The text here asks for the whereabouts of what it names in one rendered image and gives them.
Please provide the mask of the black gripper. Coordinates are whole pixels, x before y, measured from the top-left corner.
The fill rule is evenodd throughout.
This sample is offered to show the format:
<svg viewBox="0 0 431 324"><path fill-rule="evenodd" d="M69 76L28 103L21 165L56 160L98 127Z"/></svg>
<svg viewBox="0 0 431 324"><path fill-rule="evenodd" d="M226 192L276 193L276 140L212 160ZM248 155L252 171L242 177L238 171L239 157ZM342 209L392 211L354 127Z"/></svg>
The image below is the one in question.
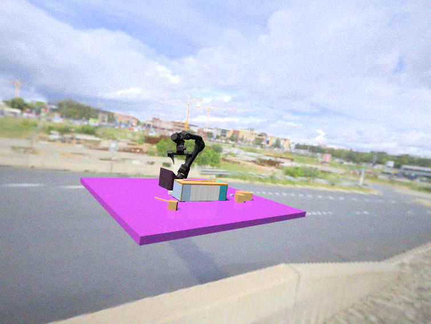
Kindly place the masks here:
<svg viewBox="0 0 431 324"><path fill-rule="evenodd" d="M183 144L178 144L180 147L182 147ZM178 146L177 145L177 146ZM186 160L185 160L185 164L187 162L187 160L192 157L193 152L192 151L187 151L187 153L184 153L183 151L168 151L168 157L171 157L173 160L173 164L174 164L174 155L186 155Z"/></svg>

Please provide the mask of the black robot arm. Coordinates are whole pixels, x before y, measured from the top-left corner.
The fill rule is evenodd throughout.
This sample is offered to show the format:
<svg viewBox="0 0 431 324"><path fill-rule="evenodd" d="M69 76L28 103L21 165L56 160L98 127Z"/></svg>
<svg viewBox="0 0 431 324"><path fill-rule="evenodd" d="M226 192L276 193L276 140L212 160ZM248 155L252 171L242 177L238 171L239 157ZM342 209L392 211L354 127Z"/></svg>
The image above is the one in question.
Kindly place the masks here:
<svg viewBox="0 0 431 324"><path fill-rule="evenodd" d="M180 133L174 133L171 135L170 137L175 143L178 144L183 144L182 147L180 147L179 145L177 146L176 151L183 151L186 150L186 146L184 145L185 141L184 140L190 140L193 139L195 140L195 145L194 145L194 150L193 150L193 154L192 157L190 157L186 164L182 164L179 168L179 170L177 171L177 177L179 179L183 179L183 178L187 178L188 173L190 171L190 166L192 164L192 162L194 161L194 159L196 158L196 156L198 155L199 152L201 152L204 148L205 148L205 143L202 139L201 136L199 135L194 135L194 134L190 134L186 131L182 131ZM184 175L183 175L184 174Z"/></svg>

